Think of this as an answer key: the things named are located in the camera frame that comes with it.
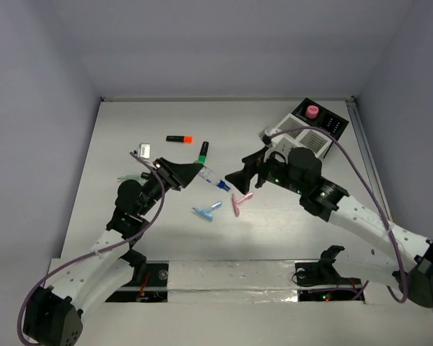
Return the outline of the pink folding marker pen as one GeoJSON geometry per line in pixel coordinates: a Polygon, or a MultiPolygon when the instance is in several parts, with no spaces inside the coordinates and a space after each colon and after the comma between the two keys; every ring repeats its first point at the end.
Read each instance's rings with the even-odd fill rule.
{"type": "Polygon", "coordinates": [[[231,196],[231,202],[232,202],[232,208],[233,208],[233,212],[235,217],[239,217],[240,216],[240,206],[247,200],[251,199],[253,197],[254,193],[253,192],[249,192],[246,195],[243,195],[241,198],[237,198],[236,195],[234,193],[232,193],[231,196]]]}

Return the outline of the blue folding marker pen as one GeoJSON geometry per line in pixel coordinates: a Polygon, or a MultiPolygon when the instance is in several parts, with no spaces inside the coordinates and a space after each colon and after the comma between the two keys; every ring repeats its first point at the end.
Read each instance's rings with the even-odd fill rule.
{"type": "Polygon", "coordinates": [[[214,216],[212,214],[213,211],[220,208],[222,206],[222,201],[216,202],[208,208],[193,208],[193,211],[199,215],[200,217],[206,219],[207,221],[213,221],[214,216]]]}

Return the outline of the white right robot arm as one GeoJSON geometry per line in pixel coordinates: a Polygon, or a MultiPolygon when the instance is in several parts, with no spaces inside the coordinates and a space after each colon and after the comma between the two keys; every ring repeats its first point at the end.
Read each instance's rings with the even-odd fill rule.
{"type": "Polygon", "coordinates": [[[346,229],[388,260],[373,265],[342,264],[328,258],[318,264],[319,277],[333,283],[342,275],[398,288],[413,303],[433,307],[433,239],[412,233],[362,205],[343,187],[322,176],[322,162],[308,148],[288,156],[268,147],[242,159],[243,168],[226,180],[247,194],[252,178],[260,188],[270,182],[299,194],[300,205],[312,216],[346,229]]]}

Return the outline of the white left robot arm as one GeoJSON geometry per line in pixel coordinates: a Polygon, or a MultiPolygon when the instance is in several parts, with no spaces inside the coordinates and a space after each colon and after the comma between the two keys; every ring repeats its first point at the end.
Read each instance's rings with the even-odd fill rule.
{"type": "Polygon", "coordinates": [[[187,187],[203,166],[158,158],[145,167],[146,180],[119,185],[113,216],[89,252],[50,271],[27,294],[17,320],[23,345],[75,345],[94,309],[144,279],[146,257],[134,245],[153,224],[145,215],[161,210],[166,192],[187,187]]]}

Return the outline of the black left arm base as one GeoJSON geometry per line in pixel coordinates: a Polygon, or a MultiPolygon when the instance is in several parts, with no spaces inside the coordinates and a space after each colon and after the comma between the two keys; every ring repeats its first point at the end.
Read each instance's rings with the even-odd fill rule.
{"type": "Polygon", "coordinates": [[[135,269],[133,278],[117,289],[106,303],[166,303],[168,262],[147,262],[135,269]]]}

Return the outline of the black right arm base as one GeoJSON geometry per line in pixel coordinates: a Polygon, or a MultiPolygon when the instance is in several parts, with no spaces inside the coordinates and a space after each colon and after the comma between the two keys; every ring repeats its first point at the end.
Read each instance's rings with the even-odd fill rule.
{"type": "Polygon", "coordinates": [[[340,284],[351,284],[354,288],[360,286],[360,279],[341,277],[333,267],[337,255],[343,250],[343,246],[331,245],[321,253],[319,259],[296,263],[292,281],[303,288],[340,284]]]}

